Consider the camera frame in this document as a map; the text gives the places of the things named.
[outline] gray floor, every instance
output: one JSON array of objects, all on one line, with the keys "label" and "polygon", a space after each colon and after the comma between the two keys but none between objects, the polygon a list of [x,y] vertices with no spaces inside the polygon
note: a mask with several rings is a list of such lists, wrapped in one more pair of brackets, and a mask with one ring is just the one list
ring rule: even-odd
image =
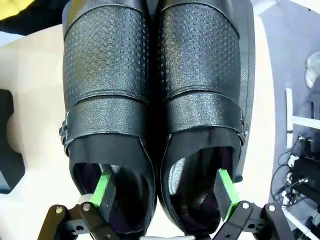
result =
[{"label": "gray floor", "polygon": [[[279,155],[287,150],[285,88],[292,89],[293,114],[300,117],[312,117],[311,104],[307,101],[310,90],[305,83],[305,72],[308,57],[315,52],[320,52],[320,14],[291,1],[281,0],[260,16],[267,35],[274,81],[276,137],[273,170],[275,170],[278,168]],[[312,91],[320,93],[319,81]],[[295,125],[294,139],[299,133],[307,137],[314,136],[315,131]],[[293,152],[300,154],[301,146],[298,145]],[[288,156],[288,154],[284,155],[280,162],[283,163]],[[283,178],[287,172],[288,168],[282,168],[275,176],[273,192],[283,185]],[[304,223],[309,216],[315,216],[317,211],[314,204],[307,204],[303,201],[293,206],[291,213]]]}]

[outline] shoe insole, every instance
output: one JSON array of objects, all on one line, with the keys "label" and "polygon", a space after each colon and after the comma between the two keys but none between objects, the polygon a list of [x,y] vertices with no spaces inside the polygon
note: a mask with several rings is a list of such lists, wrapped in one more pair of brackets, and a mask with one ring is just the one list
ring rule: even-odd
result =
[{"label": "shoe insole", "polygon": [[[75,165],[76,178],[85,194],[94,193],[104,167],[91,163]],[[118,234],[139,233],[143,230],[147,214],[147,182],[143,176],[125,167],[111,165],[110,168],[113,171],[116,193],[108,223]]]},{"label": "shoe insole", "polygon": [[215,231],[220,212],[214,195],[217,170],[232,171],[233,148],[211,147],[180,159],[169,172],[169,194],[188,232]]}]

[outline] table surface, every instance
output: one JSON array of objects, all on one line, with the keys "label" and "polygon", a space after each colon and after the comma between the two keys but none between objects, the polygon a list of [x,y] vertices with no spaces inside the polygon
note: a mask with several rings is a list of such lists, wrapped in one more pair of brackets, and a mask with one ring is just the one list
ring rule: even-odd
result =
[{"label": "table surface", "polygon": [[[256,74],[251,134],[241,183],[242,200],[268,202],[275,144],[273,78],[264,26],[255,18]],[[69,159],[58,135],[65,119],[62,26],[36,32],[0,47],[0,88],[13,94],[15,113],[8,138],[22,153],[25,176],[8,195],[0,194],[0,238],[35,240],[50,206],[72,208],[80,196],[69,173]],[[157,205],[147,236],[183,233]],[[91,239],[82,235],[79,240]],[[240,239],[253,239],[243,233]]]}]

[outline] woven texture pattern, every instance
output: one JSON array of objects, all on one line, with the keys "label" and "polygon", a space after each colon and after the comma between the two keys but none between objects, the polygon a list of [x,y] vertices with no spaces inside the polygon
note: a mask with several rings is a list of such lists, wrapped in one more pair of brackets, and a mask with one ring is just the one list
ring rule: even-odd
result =
[{"label": "woven texture pattern", "polygon": [[125,96],[147,104],[148,31],[141,12],[105,6],[81,16],[64,41],[66,111],[96,96]]},{"label": "woven texture pattern", "polygon": [[182,4],[162,12],[158,40],[164,98],[188,91],[240,95],[238,35],[228,19],[203,4]]}]

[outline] shoe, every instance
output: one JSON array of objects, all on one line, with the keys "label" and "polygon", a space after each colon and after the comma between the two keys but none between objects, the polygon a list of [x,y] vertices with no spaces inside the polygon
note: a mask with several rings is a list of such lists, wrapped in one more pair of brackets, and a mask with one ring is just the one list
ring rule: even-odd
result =
[{"label": "shoe", "polygon": [[156,208],[145,142],[148,18],[144,0],[72,1],[63,11],[62,143],[82,195],[111,171],[115,196],[103,217],[120,238],[144,236]]},{"label": "shoe", "polygon": [[217,170],[226,169],[235,181],[248,133],[246,111],[240,107],[248,79],[243,88],[232,9],[228,0],[160,0],[158,7],[158,66],[168,135],[159,199],[172,222],[196,237],[216,231],[221,220],[214,195]]}]

